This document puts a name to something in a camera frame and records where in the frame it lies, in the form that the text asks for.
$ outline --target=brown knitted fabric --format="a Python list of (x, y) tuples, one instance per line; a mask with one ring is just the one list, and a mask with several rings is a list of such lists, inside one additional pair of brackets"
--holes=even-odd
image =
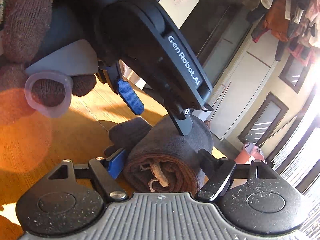
[(88, 94), (96, 85), (97, 80), (95, 75), (74, 76), (72, 94), (77, 97), (82, 97)]
[(0, 126), (34, 112), (24, 95), (27, 78), (23, 65), (9, 64), (0, 68)]
[(66, 95), (63, 84), (50, 79), (37, 80), (31, 92), (36, 102), (48, 107), (60, 105)]
[(11, 62), (29, 62), (38, 52), (51, 22), (52, 0), (7, 0), (3, 49)]

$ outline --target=window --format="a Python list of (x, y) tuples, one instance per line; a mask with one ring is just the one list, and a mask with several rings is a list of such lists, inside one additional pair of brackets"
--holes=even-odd
[(286, 159), (276, 169), (288, 183), (309, 200), (308, 219), (301, 228), (310, 239), (320, 237), (320, 116), (315, 117)]
[(318, 87), (314, 85), (309, 97), (293, 124), (290, 126), (275, 149), (266, 158), (267, 162), (275, 162), (275, 170), (301, 140), (313, 119), (316, 117), (318, 113), (318, 105), (320, 104), (320, 95), (317, 94), (317, 91)]
[(294, 56), (290, 55), (279, 78), (298, 94), (306, 79), (310, 66), (311, 64), (305, 67), (296, 60)]
[(261, 146), (287, 113), (288, 107), (274, 94), (269, 93), (259, 110), (244, 128), (238, 139)]

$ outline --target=window frame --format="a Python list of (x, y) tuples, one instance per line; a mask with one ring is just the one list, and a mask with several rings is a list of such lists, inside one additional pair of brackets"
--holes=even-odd
[(285, 63), (285, 66), (283, 68), (283, 70), (281, 71), (280, 75), (279, 75), (279, 78), (284, 82), (286, 83), (289, 87), (292, 88), (292, 90), (294, 92), (296, 92), (297, 94), (299, 93), (307, 75), (308, 75), (308, 72), (310, 70), (310, 67), (311, 67), (311, 61), (309, 61), (308, 63), (308, 66), (303, 66), (303, 69), (302, 69), (302, 72), (300, 74), (300, 77), (298, 78), (298, 81), (296, 82), (296, 85), (294, 86), (292, 84), (292, 82), (290, 82), (289, 80), (286, 79), (286, 74), (287, 72), (289, 71), (293, 61), (295, 60), (295, 57), (290, 54), (290, 56), (288, 57), (288, 60), (287, 62)]
[(302, 181), (300, 181), (300, 183), (296, 186), (296, 189), (301, 194), (305, 193), (320, 176), (319, 171), (320, 171), (320, 159), (312, 167), (312, 169), (308, 172), (308, 174), (302, 179)]
[(317, 85), (315, 84), (305, 102), (305, 104), (303, 105), (300, 113), (298, 114), (298, 116), (296, 117), (296, 119), (294, 120), (294, 122), (292, 123), (292, 125), (290, 126), (290, 128), (288, 129), (288, 131), (286, 132), (286, 134), (283, 136), (283, 138), (281, 139), (281, 141), (277, 144), (277, 146), (273, 149), (273, 151), (269, 154), (269, 156), (266, 158), (267, 162), (271, 162), (273, 161), (273, 159), (278, 155), (278, 153), (283, 149), (283, 147), (285, 146), (285, 144), (287, 143), (287, 141), (290, 139), (290, 137), (293, 135), (293, 133), (295, 132), (295, 130), (298, 128), (299, 124), (301, 123), (304, 115), (306, 114), (307, 110), (309, 109), (313, 98), (316, 95), (317, 92)]
[(303, 135), (301, 140), (297, 143), (295, 148), (290, 152), (290, 154), (286, 157), (286, 159), (279, 165), (279, 167), (276, 169), (276, 172), (278, 174), (281, 174), (290, 164), (291, 162), (295, 159), (295, 157), (299, 154), (301, 149), (304, 147), (306, 142), (308, 141), (310, 135), (314, 131), (315, 128), (320, 127), (320, 116), (316, 116), (309, 126), (308, 130), (306, 133)]
[(243, 131), (237, 136), (238, 140), (245, 144), (247, 141), (245, 139), (246, 135), (249, 133), (250, 129), (253, 127), (253, 125), (258, 121), (266, 107), (270, 102), (273, 102), (280, 108), (280, 112), (277, 114), (276, 118), (273, 120), (273, 122), (270, 124), (266, 132), (261, 136), (259, 141), (257, 141), (256, 145), (260, 145), (261, 142), (265, 141), (276, 129), (276, 127), (279, 125), (289, 108), (279, 99), (277, 98), (273, 93), (269, 92), (266, 99), (260, 106), (260, 108), (257, 110), (255, 115), (252, 117), (250, 122), (247, 124), (247, 126), (243, 129)]

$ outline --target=rubber grip surface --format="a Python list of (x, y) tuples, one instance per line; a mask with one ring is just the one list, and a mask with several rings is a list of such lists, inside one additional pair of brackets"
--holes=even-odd
[(90, 228), (66, 237), (42, 238), (25, 233), (19, 240), (105, 239), (218, 239), (307, 240), (298, 230), (280, 236), (257, 236), (243, 232), (220, 215), (211, 203), (201, 203), (189, 193), (134, 193), (130, 200), (112, 203)]

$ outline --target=sunlight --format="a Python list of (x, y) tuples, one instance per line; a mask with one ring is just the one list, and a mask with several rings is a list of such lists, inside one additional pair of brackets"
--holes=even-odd
[(20, 226), (19, 220), (16, 216), (16, 204), (10, 203), (2, 205), (3, 211), (0, 211), (0, 216), (7, 218), (10, 222)]

